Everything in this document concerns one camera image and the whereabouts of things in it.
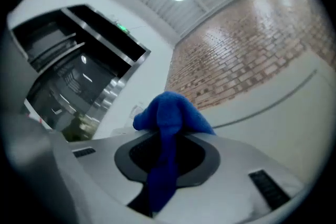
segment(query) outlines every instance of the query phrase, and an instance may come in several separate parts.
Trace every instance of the blue cloth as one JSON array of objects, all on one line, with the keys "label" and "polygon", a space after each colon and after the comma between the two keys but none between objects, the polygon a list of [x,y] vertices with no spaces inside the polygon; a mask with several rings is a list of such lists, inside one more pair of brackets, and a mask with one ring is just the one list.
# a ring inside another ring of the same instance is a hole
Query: blue cloth
[{"label": "blue cloth", "polygon": [[150,209],[159,212],[176,190],[175,134],[180,130],[215,133],[193,104],[175,92],[164,92],[155,97],[148,108],[135,116],[133,127],[136,130],[160,129],[161,155],[147,177]]}]

